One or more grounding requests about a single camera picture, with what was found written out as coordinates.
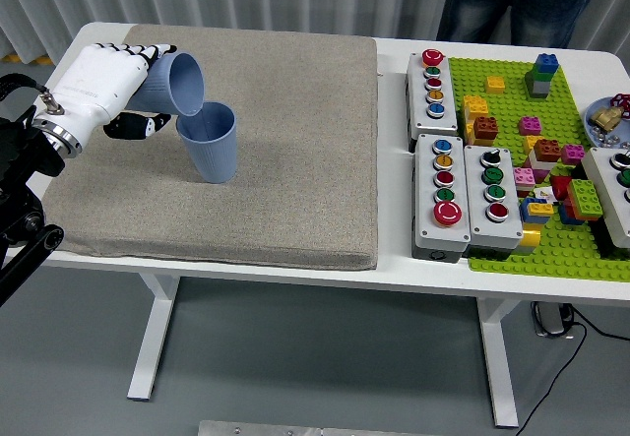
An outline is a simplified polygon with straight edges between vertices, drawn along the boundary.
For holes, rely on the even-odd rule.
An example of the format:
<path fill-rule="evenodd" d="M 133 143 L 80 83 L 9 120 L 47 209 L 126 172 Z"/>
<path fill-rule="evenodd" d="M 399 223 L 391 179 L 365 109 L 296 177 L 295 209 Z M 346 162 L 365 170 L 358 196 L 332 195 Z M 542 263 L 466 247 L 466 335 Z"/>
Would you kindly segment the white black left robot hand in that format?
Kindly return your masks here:
<path fill-rule="evenodd" d="M 148 77 L 150 69 L 177 47 L 171 44 L 95 43 L 84 47 L 51 94 L 64 112 L 40 113 L 73 138 L 72 148 L 87 145 L 93 130 L 112 121 Z"/>

